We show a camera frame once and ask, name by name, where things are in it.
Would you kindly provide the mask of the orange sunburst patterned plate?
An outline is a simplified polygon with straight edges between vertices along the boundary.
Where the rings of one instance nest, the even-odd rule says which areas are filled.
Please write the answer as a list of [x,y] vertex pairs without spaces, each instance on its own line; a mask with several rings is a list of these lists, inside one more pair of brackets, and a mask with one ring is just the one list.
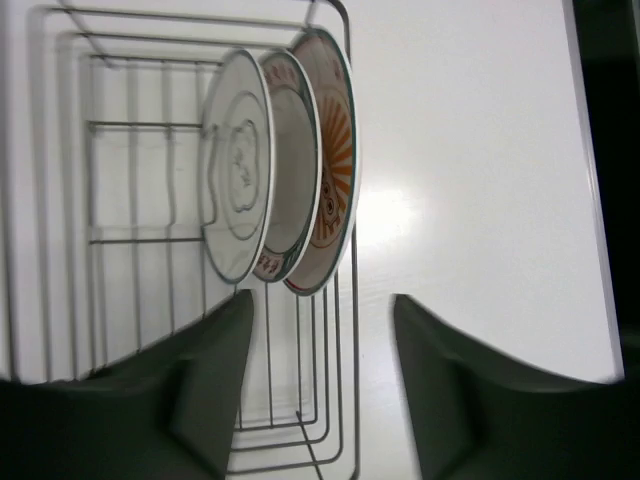
[[291,53],[313,87],[322,175],[309,245],[285,285],[299,296],[312,296],[336,273],[350,241],[361,184],[361,149],[353,75],[345,51],[332,34],[316,27],[296,39]]

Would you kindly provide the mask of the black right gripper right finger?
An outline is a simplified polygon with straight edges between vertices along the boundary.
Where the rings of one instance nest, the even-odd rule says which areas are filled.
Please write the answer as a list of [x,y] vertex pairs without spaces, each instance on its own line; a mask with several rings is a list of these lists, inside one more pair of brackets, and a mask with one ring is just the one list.
[[638,332],[623,334],[623,378],[597,383],[524,363],[406,294],[392,318],[422,478],[638,478]]

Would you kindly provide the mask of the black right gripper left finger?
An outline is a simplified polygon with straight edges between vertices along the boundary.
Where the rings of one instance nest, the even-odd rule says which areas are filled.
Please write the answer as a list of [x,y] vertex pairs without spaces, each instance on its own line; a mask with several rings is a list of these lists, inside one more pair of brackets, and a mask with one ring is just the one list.
[[2,478],[224,478],[253,325],[241,290],[81,380],[2,381]]

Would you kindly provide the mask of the white plate with grey emblem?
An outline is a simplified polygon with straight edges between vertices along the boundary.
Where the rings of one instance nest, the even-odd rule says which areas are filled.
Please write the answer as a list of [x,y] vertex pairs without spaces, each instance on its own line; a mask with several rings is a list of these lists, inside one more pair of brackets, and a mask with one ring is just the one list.
[[266,241],[275,183],[270,94],[256,58],[229,50],[201,110],[198,159],[201,232],[214,271],[237,285],[257,265]]

